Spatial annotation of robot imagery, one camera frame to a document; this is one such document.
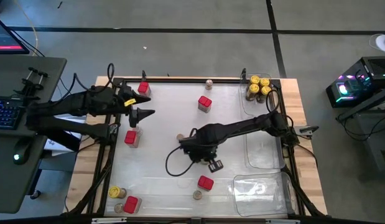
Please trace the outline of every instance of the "desk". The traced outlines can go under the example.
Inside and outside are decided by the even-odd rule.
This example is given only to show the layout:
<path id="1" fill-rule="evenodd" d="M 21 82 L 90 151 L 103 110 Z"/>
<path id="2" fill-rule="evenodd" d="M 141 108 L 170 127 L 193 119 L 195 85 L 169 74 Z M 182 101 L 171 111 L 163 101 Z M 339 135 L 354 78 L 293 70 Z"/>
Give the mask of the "desk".
<path id="1" fill-rule="evenodd" d="M 0 96 L 10 96 L 14 94 L 13 90 L 21 90 L 24 87 L 21 78 L 28 76 L 28 67 L 34 67 L 49 75 L 48 78 L 42 81 L 44 89 L 36 93 L 36 96 L 40 97 L 37 102 L 51 100 L 66 62 L 64 58 L 0 55 Z M 34 75 L 30 80 L 37 83 L 39 78 L 38 75 Z M 8 135 L 3 136 L 3 131 L 0 130 L 1 213 L 18 212 L 47 139 L 45 136 L 36 136 L 30 149 L 28 161 L 23 165 L 15 165 L 12 158 L 14 156 L 14 146 L 18 142 L 19 136 L 34 134 L 24 126 L 25 121 L 26 116 L 24 115 L 15 131 L 19 134 L 18 136 L 12 135 L 15 134 L 12 130 L 8 130 Z"/>
<path id="2" fill-rule="evenodd" d="M 183 79 L 183 78 L 200 78 L 200 77 L 149 77 L 151 79 L 156 78 L 169 78 L 169 79 Z M 224 80 L 239 80 L 239 78 L 219 78 Z M 104 85 L 107 82 L 107 77 L 98 77 L 96 85 Z M 306 125 L 304 110 L 302 101 L 300 98 L 299 86 L 296 79 L 281 79 L 282 93 L 284 97 L 284 103 L 287 114 L 294 120 L 295 126 Z M 87 117 L 88 124 L 104 123 L 104 116 Z M 85 141 L 80 147 L 87 146 L 92 143 L 91 141 Z M 312 145 L 309 140 L 300 138 L 300 144 L 307 147 L 312 151 Z M 73 171 L 70 187 L 68 190 L 67 206 L 71 210 L 81 200 L 86 191 L 89 189 L 95 171 L 96 161 L 98 157 L 99 145 L 91 146 L 79 153 L 75 168 Z M 108 156 L 108 149 L 105 150 L 103 165 L 105 164 Z M 326 213 L 326 206 L 323 199 L 322 187 L 318 176 L 318 170 L 315 165 L 314 158 L 303 149 L 295 147 L 295 160 L 297 166 L 297 172 L 299 175 L 300 185 L 315 204 L 315 206 L 323 213 Z M 97 190 L 93 212 L 96 212 L 100 204 L 102 185 Z"/>

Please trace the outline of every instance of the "computer monitor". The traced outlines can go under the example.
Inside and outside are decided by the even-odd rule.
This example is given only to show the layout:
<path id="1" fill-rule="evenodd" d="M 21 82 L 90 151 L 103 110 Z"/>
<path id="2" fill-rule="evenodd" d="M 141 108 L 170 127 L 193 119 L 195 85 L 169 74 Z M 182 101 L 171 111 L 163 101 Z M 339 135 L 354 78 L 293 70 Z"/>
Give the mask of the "computer monitor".
<path id="1" fill-rule="evenodd" d="M 0 21 L 0 54 L 29 54 L 28 49 Z"/>

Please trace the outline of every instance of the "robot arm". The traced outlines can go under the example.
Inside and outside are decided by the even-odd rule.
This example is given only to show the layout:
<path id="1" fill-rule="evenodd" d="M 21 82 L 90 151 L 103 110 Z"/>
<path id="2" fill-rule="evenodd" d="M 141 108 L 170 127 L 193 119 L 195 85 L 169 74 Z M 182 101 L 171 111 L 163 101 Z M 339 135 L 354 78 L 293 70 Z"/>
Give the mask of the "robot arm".
<path id="1" fill-rule="evenodd" d="M 125 114 L 129 116 L 130 127 L 135 128 L 137 123 L 154 110 L 133 109 L 133 104 L 144 103 L 151 99 L 138 95 L 131 90 L 126 82 L 122 82 L 119 92 L 116 94 L 110 87 L 93 86 L 87 91 L 74 93 L 58 101 L 48 103 L 33 102 L 27 107 L 26 126 L 39 134 L 46 135 L 53 141 L 77 151 L 80 140 L 68 132 L 80 133 L 91 136 L 105 142 L 110 134 L 108 124 L 81 124 L 73 121 L 65 121 L 54 117 L 59 114 L 84 116 L 91 114 Z"/>
<path id="2" fill-rule="evenodd" d="M 277 111 L 272 111 L 232 124 L 207 124 L 197 129 L 195 135 L 179 140 L 179 143 L 184 154 L 188 154 L 192 162 L 207 161 L 210 163 L 210 171 L 216 172 L 223 168 L 221 161 L 215 161 L 217 147 L 228 138 L 255 131 L 265 131 L 271 136 L 280 137 L 288 130 L 283 116 Z"/>

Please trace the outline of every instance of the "concrete floor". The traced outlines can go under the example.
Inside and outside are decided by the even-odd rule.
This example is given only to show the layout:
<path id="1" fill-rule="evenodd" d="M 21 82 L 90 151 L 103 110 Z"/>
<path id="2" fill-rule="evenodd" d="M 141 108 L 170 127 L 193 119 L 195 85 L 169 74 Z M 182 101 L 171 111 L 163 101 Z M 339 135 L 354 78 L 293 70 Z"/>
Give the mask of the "concrete floor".
<path id="1" fill-rule="evenodd" d="M 270 29 L 265 0 L 19 0 L 37 27 Z M 385 0 L 272 0 L 279 30 L 385 30 Z M 12 1 L 0 18 L 8 26 L 29 26 Z M 34 43 L 31 32 L 19 32 Z M 169 34 L 39 32 L 39 49 L 65 57 L 69 85 L 77 72 L 86 85 L 113 62 L 117 75 L 226 76 L 243 67 L 280 77 L 271 34 Z M 325 88 L 362 56 L 385 55 L 368 45 L 370 35 L 279 35 L 286 76 L 299 81 L 313 137 L 328 213 L 337 218 L 385 223 L 385 182 L 363 181 L 369 167 L 363 145 L 334 121 Z M 41 191 L 58 185 L 58 197 L 25 199 L 17 218 L 62 211 L 68 181 L 62 174 L 39 180 Z M 44 212 L 34 212 L 39 208 Z"/>

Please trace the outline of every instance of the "yellow cylinder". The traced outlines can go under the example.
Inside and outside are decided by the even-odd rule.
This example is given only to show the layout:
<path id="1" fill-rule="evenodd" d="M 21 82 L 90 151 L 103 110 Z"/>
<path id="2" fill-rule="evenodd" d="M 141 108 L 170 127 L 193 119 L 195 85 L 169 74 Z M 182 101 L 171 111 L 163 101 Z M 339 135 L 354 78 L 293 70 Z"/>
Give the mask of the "yellow cylinder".
<path id="1" fill-rule="evenodd" d="M 125 198 L 126 194 L 126 189 L 120 188 L 118 186 L 112 186 L 108 191 L 110 198 Z"/>
<path id="2" fill-rule="evenodd" d="M 257 98 L 257 101 L 259 103 L 264 103 L 270 91 L 271 91 L 271 88 L 269 88 L 269 86 L 261 87 L 260 94 L 259 94 L 259 97 Z"/>
<path id="3" fill-rule="evenodd" d="M 261 78 L 260 79 L 260 87 L 263 86 L 269 86 L 269 79 L 268 78 Z"/>
<path id="4" fill-rule="evenodd" d="M 250 85 L 252 84 L 258 85 L 259 82 L 260 82 L 260 78 L 257 75 L 252 75 L 252 77 L 250 77 Z"/>
<path id="5" fill-rule="evenodd" d="M 257 84 L 250 85 L 248 91 L 246 92 L 246 99 L 249 101 L 253 100 L 256 97 L 259 90 L 260 88 Z"/>

